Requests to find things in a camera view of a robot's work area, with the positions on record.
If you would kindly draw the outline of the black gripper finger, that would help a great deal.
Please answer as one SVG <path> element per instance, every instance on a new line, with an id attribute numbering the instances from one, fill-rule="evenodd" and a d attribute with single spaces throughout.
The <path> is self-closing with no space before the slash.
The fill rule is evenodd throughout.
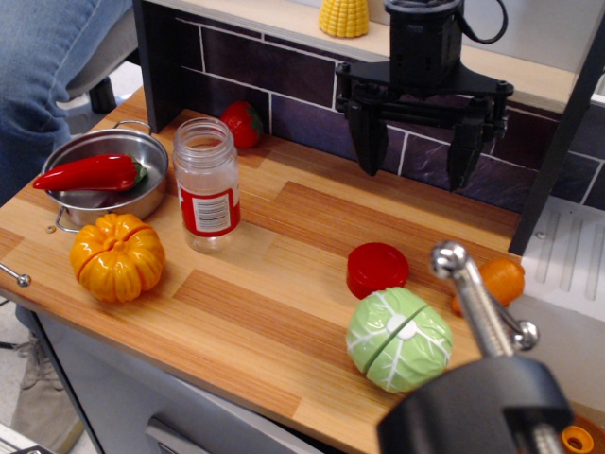
<path id="1" fill-rule="evenodd" d="M 492 102 L 473 97 L 451 119 L 453 140 L 447 154 L 449 190 L 464 189 L 475 170 L 484 143 L 492 139 Z"/>
<path id="2" fill-rule="evenodd" d="M 370 176 L 381 168 L 389 146 L 388 128 L 380 113 L 378 107 L 355 99 L 349 102 L 346 113 L 356 160 Z"/>

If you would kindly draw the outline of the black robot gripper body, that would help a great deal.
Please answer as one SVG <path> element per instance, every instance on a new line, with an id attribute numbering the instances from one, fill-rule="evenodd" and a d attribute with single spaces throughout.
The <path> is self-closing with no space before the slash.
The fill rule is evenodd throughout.
<path id="1" fill-rule="evenodd" d="M 463 37 L 475 40 L 461 1 L 388 1 L 389 58 L 342 63 L 337 109 L 351 134 L 371 140 L 387 122 L 440 129 L 476 126 L 483 140 L 507 130 L 513 86 L 465 67 Z"/>

